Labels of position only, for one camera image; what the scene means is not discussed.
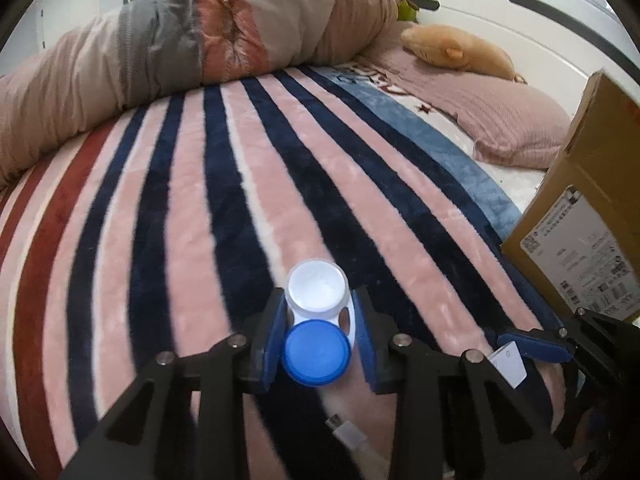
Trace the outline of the rolled pink grey duvet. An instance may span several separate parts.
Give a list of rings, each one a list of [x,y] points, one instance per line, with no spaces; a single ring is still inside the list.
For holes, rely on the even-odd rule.
[[[351,60],[402,0],[134,0],[1,79],[1,180],[163,96],[302,63]]]

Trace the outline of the brown cardboard box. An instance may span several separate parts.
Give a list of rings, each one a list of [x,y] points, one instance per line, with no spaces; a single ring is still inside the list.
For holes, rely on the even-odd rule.
[[[639,107],[603,70],[501,249],[556,313],[638,318]]]

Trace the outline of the white door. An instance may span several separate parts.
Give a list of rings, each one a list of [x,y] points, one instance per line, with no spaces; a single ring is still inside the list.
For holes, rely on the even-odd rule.
[[[99,0],[39,0],[37,32],[41,51],[54,46],[69,30],[100,14]]]

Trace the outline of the pink ribbed pillow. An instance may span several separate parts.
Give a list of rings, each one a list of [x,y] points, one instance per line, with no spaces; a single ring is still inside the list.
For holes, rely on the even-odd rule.
[[[570,115],[527,84],[442,70],[399,46],[367,48],[359,62],[454,120],[481,162],[545,170],[570,128]]]

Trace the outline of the green plush toy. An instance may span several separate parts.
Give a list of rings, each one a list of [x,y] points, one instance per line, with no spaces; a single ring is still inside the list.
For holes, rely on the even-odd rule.
[[[420,8],[410,0],[401,0],[397,6],[398,20],[415,23],[418,19]]]

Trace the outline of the white bed headboard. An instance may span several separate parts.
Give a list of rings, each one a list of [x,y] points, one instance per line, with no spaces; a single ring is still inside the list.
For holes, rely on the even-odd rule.
[[[567,113],[599,70],[639,96],[639,50],[606,0],[412,0],[422,24],[472,32],[506,51],[516,70]]]

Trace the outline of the blue white contact lens case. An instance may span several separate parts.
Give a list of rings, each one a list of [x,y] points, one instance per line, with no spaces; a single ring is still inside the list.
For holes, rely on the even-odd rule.
[[[323,387],[349,367],[356,339],[356,315],[343,270],[333,262],[311,259],[288,274],[285,301],[292,315],[282,362],[292,379]]]

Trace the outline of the striped plush blanket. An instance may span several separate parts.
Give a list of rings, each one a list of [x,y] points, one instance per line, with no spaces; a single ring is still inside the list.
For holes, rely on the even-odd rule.
[[[213,347],[311,258],[443,352],[552,328],[500,249],[539,180],[356,65],[130,110],[1,192],[2,422],[56,478],[157,353]]]

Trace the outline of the tan plush toy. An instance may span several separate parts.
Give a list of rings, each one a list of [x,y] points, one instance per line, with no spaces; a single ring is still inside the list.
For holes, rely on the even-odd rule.
[[[526,83],[505,50],[457,27],[412,25],[400,34],[400,42],[431,66]]]

